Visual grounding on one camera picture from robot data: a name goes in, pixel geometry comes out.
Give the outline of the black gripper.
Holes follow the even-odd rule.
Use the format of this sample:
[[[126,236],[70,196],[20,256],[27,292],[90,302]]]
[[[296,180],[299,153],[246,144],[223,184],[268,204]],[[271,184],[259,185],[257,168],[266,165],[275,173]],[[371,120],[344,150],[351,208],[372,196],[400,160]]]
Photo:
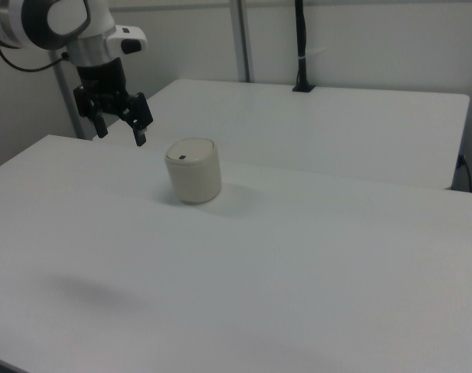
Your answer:
[[[120,58],[93,67],[77,67],[81,85],[73,90],[80,117],[93,123],[98,138],[108,135],[103,112],[120,118],[132,129],[137,146],[146,143],[145,132],[153,117],[142,92],[129,95]]]

